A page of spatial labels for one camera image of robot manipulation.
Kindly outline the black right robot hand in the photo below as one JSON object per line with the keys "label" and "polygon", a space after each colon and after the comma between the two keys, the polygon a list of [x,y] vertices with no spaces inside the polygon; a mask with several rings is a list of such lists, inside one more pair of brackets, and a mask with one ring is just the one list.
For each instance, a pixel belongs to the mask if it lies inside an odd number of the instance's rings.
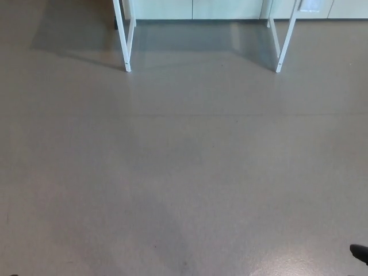
{"label": "black right robot hand", "polygon": [[353,257],[368,265],[368,246],[351,244],[350,252],[352,253]]}

